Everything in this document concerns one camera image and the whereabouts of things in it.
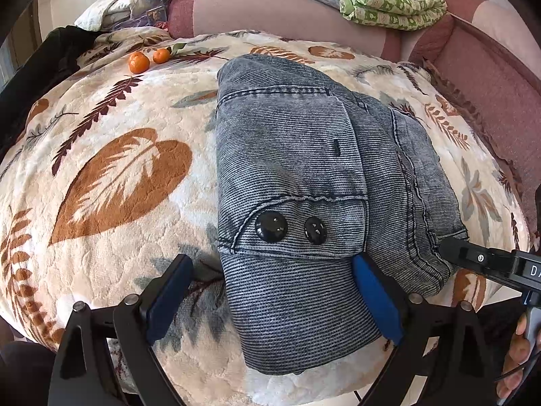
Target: green and white blanket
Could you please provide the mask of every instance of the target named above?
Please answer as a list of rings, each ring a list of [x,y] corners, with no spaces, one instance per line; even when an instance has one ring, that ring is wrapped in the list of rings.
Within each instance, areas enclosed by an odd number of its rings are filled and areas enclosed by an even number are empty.
[[[368,26],[417,30],[447,12],[445,0],[340,0],[344,18]]]

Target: beige blanket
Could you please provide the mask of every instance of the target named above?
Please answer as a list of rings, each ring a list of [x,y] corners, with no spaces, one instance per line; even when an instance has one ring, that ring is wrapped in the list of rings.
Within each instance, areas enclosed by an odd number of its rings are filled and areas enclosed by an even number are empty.
[[[187,43],[182,55],[133,75],[126,54]],[[528,232],[507,179],[426,74],[329,43],[235,32],[171,40],[156,28],[96,41],[82,69],[32,108],[0,165],[0,315],[51,348],[71,307],[117,304],[140,293],[178,252],[196,261],[190,287],[156,355],[192,405],[301,404],[371,383],[389,355],[381,338],[299,375],[248,369],[229,318],[217,223],[216,73],[233,57],[293,59],[423,124],[461,205],[470,240],[526,249]],[[497,285],[461,272],[433,298],[478,309]],[[114,341],[116,371],[130,380]]]

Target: folded denim garment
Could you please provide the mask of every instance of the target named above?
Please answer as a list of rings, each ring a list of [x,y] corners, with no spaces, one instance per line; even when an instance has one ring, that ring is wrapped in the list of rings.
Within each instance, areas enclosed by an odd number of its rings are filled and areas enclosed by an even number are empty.
[[[218,242],[249,367],[299,373],[380,336],[353,280],[360,252],[404,290],[439,292],[456,271],[439,240],[467,231],[414,118],[266,55],[232,59],[218,83]]]

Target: metal screw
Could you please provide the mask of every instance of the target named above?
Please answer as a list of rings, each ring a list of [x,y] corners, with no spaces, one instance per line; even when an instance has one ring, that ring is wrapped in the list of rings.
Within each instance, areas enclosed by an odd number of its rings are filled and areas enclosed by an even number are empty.
[[[80,313],[86,307],[87,305],[82,300],[79,300],[73,304],[73,311],[75,311],[76,313]]]
[[[463,309],[464,311],[472,311],[473,306],[467,300],[464,300],[461,302],[461,309]]]
[[[418,293],[411,293],[408,296],[408,299],[409,299],[409,301],[411,303],[422,303],[423,302],[423,297]]]
[[[125,298],[124,298],[124,303],[126,305],[135,305],[137,303],[137,301],[139,301],[139,295],[138,294],[128,294]]]

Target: tangerine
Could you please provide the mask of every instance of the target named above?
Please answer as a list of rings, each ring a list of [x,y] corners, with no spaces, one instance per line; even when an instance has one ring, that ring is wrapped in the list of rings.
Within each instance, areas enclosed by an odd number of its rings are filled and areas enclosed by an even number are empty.
[[[166,48],[159,48],[152,55],[152,60],[156,64],[163,64],[169,61],[170,57],[171,57],[171,52],[169,50],[167,50]]]
[[[128,58],[128,67],[133,74],[146,72],[150,67],[150,59],[144,53],[134,52]]]

